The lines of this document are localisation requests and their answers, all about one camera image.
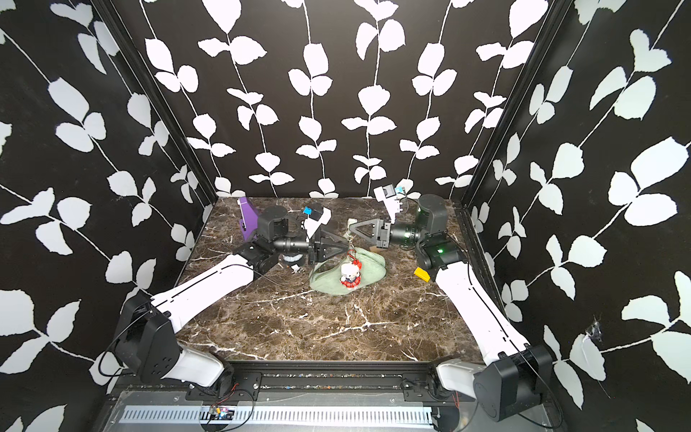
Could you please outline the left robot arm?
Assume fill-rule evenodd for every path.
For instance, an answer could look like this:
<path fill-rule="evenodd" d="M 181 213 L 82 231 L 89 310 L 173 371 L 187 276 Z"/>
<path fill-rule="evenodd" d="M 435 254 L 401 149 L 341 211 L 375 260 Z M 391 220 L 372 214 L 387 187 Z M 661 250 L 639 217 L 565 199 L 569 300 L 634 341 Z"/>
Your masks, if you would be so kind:
<path fill-rule="evenodd" d="M 142 383 L 173 379 L 213 387 L 228 367 L 217 356 L 181 345 L 176 334 L 221 298 L 266 275 L 282 256 L 323 263 L 346 253 L 347 239 L 326 228 L 330 219 L 328 208 L 313 203 L 293 230 L 286 208 L 267 208 L 247 241 L 221 263 L 164 293 L 129 298 L 108 352 Z"/>

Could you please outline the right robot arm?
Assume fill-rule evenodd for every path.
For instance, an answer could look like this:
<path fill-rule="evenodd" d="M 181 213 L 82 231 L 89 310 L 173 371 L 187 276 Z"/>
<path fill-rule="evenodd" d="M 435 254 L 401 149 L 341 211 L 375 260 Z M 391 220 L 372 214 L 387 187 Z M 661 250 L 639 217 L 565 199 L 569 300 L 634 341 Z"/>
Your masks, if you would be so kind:
<path fill-rule="evenodd" d="M 449 297 L 482 354 L 481 366 L 459 360 L 438 364 L 435 374 L 441 386 L 472 397 L 495 422 L 523 417 L 542 404 L 552 392 L 552 357 L 545 347 L 532 346 L 480 286 L 468 254 L 448 232 L 444 199 L 421 196 L 412 222 L 397 220 L 399 198 L 389 197 L 384 203 L 388 221 L 354 222 L 349 231 L 376 248 L 412 248 L 417 266 Z"/>

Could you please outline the green corduroy bag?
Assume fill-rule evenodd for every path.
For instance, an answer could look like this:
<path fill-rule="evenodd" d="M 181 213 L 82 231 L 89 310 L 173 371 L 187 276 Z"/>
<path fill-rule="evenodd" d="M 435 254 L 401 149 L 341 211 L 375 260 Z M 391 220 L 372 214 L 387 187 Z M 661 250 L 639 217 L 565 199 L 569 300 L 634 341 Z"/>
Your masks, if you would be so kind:
<path fill-rule="evenodd" d="M 363 264 L 361 284 L 356 289 L 347 289 L 340 283 L 340 268 L 347 261 L 349 254 L 355 256 Z M 375 284 L 385 275 L 386 261 L 383 256 L 363 248 L 351 248 L 343 257 L 335 257 L 324 263 L 316 264 L 310 274 L 309 287 L 320 293 L 343 296 Z"/>

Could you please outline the white red plush charm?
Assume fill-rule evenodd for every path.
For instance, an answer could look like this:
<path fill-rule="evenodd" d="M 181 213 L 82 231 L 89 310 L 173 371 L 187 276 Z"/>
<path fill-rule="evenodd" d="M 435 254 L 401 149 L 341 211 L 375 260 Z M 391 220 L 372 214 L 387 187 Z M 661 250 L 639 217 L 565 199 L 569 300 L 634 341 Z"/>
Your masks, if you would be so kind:
<path fill-rule="evenodd" d="M 362 262 L 352 254 L 348 255 L 347 261 L 341 265 L 340 283 L 347 289 L 356 289 L 362 280 Z"/>

